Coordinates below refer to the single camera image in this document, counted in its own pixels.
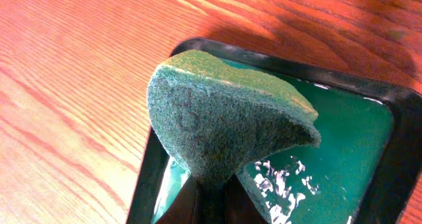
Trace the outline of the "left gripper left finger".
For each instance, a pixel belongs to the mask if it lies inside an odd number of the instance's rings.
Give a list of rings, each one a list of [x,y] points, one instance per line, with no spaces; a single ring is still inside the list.
[[[156,224],[198,224],[200,208],[201,188],[193,177],[189,177]]]

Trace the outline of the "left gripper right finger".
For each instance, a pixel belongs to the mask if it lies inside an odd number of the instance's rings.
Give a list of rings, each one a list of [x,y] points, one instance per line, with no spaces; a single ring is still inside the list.
[[[224,186],[224,217],[227,224],[267,224],[243,188],[233,175]]]

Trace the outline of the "green scrubbing sponge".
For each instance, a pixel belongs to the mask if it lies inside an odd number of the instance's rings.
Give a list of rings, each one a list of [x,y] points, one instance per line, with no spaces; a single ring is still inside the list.
[[[321,142],[318,113],[294,86],[200,50],[176,54],[156,67],[147,108],[164,150],[198,186],[199,223],[227,222],[229,182],[245,165]]]

